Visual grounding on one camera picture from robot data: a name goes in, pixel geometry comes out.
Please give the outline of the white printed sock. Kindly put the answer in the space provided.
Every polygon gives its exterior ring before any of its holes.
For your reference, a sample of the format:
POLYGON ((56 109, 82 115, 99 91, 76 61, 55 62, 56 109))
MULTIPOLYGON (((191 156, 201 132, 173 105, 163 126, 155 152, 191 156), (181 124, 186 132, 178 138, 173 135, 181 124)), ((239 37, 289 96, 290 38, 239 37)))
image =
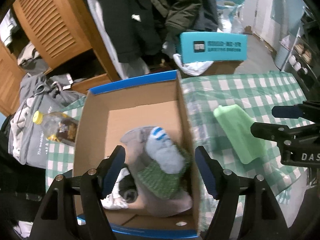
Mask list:
POLYGON ((127 167, 121 169, 112 192, 107 195, 105 199, 101 200, 103 208, 107 210, 120 210, 128 208, 126 200, 119 193, 119 184, 120 181, 129 174, 130 173, 127 167))

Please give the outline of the black fuzzy sock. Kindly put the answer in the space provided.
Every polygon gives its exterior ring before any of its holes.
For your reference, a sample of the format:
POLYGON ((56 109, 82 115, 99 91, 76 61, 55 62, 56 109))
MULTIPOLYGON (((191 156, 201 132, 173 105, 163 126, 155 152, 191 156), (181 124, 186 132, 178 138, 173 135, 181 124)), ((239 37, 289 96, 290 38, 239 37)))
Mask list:
POLYGON ((127 204, 134 203, 138 198, 138 190, 135 180, 129 171, 128 165, 124 164, 119 173, 119 195, 127 204))

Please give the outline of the grey fleece garment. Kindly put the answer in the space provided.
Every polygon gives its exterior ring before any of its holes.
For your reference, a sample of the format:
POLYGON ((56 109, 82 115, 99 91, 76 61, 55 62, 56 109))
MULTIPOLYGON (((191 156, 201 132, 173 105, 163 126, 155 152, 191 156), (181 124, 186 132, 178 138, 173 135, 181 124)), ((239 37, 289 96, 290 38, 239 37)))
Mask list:
POLYGON ((148 213, 170 217, 188 211, 193 199, 184 175, 192 157, 161 127, 144 126, 126 132, 127 166, 148 213))

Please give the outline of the green sparkly knit cloth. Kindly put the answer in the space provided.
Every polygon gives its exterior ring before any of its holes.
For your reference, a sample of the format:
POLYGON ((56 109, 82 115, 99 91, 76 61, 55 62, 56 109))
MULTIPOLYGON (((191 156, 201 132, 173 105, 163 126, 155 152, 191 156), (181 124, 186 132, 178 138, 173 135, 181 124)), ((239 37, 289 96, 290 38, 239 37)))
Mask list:
POLYGON ((182 189, 182 177, 191 166, 191 155, 184 148, 175 145, 180 154, 185 157, 185 165, 180 173, 166 174, 154 160, 137 172, 139 181, 160 199, 174 199, 175 195, 182 189))

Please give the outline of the white blue striped sock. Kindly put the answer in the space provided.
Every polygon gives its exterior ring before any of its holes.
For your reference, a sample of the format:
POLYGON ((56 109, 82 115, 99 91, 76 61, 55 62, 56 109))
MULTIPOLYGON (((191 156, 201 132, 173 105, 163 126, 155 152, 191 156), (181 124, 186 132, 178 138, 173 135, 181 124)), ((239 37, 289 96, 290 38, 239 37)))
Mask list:
POLYGON ((151 130, 146 140, 145 151, 166 174, 178 174, 184 168, 185 157, 161 127, 151 130))

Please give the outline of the green checkered tablecloth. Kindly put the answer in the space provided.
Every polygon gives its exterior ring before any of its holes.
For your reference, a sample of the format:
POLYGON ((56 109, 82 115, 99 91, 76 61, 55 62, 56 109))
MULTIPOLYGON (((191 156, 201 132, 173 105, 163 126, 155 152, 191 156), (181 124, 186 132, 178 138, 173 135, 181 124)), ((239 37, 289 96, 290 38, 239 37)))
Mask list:
POLYGON ((154 130, 155 137, 167 134, 190 155, 203 146, 223 168, 239 176, 264 176, 287 225, 292 225, 307 188, 306 169, 283 165, 274 136, 257 139, 250 127, 254 122, 290 128, 308 125, 302 118, 275 118, 271 113, 274 106, 304 100, 299 84, 286 72, 183 79, 170 71, 91 88, 85 98, 65 108, 80 121, 76 145, 48 145, 47 184, 63 172, 83 174, 122 145, 139 195, 127 208, 106 211, 111 224, 131 233, 151 229, 160 236, 165 230, 177 230, 196 236, 208 228, 218 202, 208 194, 195 164, 186 172, 188 189, 176 199, 149 194, 148 182, 139 174, 150 175, 161 189, 171 185, 158 169, 143 164, 148 156, 137 140, 145 140, 154 130))

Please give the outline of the yellow cap plastic bottle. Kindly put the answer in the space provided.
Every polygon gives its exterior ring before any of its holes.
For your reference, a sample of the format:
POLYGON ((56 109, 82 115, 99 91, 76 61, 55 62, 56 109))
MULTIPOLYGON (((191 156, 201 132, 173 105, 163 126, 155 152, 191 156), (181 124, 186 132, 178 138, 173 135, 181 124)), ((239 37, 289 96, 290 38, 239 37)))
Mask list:
POLYGON ((48 140, 69 146, 75 145, 78 120, 62 112, 43 114, 36 111, 33 114, 32 121, 42 128, 44 136, 48 140))

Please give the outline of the grey tote bag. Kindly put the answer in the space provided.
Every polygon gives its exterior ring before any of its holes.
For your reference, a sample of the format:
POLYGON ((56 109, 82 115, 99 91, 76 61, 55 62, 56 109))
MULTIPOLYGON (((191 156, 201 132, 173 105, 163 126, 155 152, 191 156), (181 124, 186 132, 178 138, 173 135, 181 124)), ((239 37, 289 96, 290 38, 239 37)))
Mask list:
POLYGON ((43 114, 62 111, 63 105, 51 96, 38 94, 24 99, 10 121, 9 153, 22 165, 45 168, 49 140, 43 129, 33 123, 36 111, 43 114))

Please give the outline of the shoe rack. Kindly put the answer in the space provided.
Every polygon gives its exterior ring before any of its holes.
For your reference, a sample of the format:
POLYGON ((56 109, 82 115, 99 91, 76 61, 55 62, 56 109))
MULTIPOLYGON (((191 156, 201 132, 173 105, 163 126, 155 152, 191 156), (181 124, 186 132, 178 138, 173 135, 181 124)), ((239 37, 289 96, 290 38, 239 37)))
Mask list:
POLYGON ((308 100, 319 100, 319 24, 307 7, 281 70, 295 77, 308 100))

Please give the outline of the light blue trash bin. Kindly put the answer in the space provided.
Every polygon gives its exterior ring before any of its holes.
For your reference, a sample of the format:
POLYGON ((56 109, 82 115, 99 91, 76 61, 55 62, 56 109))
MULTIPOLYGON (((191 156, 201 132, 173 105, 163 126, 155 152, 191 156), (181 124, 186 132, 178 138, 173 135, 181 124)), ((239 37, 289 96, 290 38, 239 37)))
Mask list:
POLYGON ((279 70, 282 70, 289 51, 290 50, 286 46, 284 46, 281 42, 279 43, 279 48, 277 50, 276 57, 274 58, 274 64, 279 70))

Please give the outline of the blue cardboard box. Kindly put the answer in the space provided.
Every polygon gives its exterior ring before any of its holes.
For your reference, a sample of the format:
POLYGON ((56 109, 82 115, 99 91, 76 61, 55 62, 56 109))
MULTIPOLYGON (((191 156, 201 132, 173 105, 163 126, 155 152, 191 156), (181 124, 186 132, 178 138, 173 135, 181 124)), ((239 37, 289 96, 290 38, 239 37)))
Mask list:
MULTIPOLYGON (((117 146, 125 148, 131 174, 152 163, 146 142, 166 134, 179 148, 194 154, 178 71, 121 80, 91 88, 77 131, 75 176, 86 175, 108 158, 117 146)), ((137 200, 125 209, 103 210, 117 236, 126 239, 195 239, 199 220, 197 168, 186 170, 184 188, 175 198, 159 199, 138 179, 137 200)))

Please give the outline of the grey clothes pile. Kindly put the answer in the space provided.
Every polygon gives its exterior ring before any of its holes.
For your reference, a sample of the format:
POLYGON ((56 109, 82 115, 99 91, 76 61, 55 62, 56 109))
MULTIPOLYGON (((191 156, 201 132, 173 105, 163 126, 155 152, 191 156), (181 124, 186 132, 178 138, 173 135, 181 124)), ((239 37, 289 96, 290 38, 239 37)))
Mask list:
POLYGON ((36 95, 48 95, 62 106, 68 106, 85 95, 71 90, 73 79, 70 74, 46 77, 48 64, 42 59, 35 46, 29 42, 17 58, 17 63, 26 75, 20 83, 20 103, 36 95))

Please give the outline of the teal shoe box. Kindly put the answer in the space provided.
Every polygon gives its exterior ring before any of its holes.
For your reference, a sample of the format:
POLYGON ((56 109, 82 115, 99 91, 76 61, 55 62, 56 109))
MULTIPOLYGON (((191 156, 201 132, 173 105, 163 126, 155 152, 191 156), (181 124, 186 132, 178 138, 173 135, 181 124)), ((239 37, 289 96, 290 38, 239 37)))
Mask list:
POLYGON ((183 63, 247 60, 247 36, 207 31, 183 32, 177 43, 183 63))

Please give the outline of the blue clear plastic bag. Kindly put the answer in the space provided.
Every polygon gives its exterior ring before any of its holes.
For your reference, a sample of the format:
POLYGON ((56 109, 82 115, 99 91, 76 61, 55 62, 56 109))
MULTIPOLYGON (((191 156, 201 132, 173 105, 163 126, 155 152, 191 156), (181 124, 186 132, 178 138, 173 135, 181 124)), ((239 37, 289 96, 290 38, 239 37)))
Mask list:
POLYGON ((217 32, 243 34, 242 9, 245 0, 216 0, 219 25, 217 32))

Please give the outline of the wooden louvered wardrobe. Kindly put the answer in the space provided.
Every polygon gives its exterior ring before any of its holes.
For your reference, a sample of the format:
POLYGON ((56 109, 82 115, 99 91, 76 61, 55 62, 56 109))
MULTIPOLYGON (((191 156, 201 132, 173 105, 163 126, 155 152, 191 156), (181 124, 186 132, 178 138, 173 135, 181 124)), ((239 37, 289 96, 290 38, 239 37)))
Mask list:
POLYGON ((22 30, 48 64, 46 73, 91 50, 104 73, 73 85, 88 89, 118 81, 118 75, 86 0, 1 0, 1 17, 13 9, 22 30))

